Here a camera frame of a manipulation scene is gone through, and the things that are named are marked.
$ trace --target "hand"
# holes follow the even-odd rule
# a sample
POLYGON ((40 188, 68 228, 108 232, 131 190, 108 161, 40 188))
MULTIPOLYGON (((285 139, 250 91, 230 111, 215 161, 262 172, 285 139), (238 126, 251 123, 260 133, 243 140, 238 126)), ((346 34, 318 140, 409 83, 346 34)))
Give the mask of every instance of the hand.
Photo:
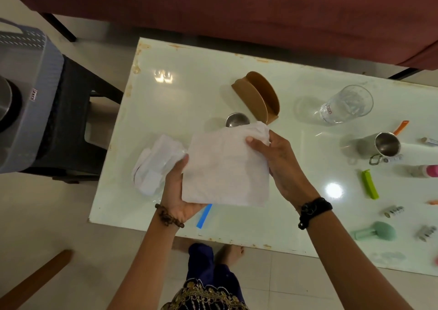
POLYGON ((320 197, 301 170, 287 139, 269 130, 269 146, 252 137, 247 137, 246 141, 252 149, 266 158, 278 190, 299 212, 303 204, 320 197))
POLYGON ((181 198, 181 191, 183 186, 183 169, 189 162, 189 155, 186 154, 184 158, 178 161, 171 171, 166 175, 166 183, 164 185, 163 196, 161 198, 161 205, 167 208, 169 214, 185 223, 188 219, 193 217, 207 204, 196 204, 193 202, 185 202, 181 198))

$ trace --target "drinking glass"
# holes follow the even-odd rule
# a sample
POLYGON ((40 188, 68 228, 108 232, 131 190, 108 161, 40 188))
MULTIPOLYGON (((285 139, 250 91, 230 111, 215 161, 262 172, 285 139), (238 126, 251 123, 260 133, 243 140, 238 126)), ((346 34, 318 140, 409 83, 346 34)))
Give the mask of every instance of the drinking glass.
POLYGON ((371 93, 359 85, 348 85, 324 103, 320 116, 328 124, 339 124, 367 115, 373 109, 371 93))

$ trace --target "left hand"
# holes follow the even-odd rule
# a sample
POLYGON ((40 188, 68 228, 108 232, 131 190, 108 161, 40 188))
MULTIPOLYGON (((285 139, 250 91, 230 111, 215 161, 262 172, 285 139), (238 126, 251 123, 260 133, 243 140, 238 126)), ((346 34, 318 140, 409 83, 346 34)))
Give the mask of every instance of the left hand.
POLYGON ((163 196, 161 198, 161 205, 167 208, 169 214, 185 223, 188 219, 193 217, 207 204, 197 204, 194 202, 185 202, 181 198, 181 191, 183 186, 183 169, 189 162, 189 155, 186 154, 184 158, 178 161, 166 176, 166 183, 164 185, 163 196))

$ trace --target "bottle cap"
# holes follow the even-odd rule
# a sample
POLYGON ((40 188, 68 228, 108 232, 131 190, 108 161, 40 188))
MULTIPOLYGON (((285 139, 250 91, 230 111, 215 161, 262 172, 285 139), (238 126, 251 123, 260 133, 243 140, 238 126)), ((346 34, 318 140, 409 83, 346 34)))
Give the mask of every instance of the bottle cap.
POLYGON ((438 164, 430 164, 427 166, 426 173, 430 177, 438 177, 438 164))

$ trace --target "navy blue pants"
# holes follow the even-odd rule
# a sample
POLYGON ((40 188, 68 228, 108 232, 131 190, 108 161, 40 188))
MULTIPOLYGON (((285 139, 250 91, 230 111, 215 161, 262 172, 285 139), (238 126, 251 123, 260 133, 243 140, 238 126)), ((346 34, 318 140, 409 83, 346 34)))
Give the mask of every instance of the navy blue pants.
POLYGON ((212 285, 216 288, 224 287, 230 294, 237 296, 240 302, 245 303, 239 281, 225 264, 215 265, 211 246, 195 243, 189 247, 189 270, 187 279, 198 279, 204 286, 212 285))

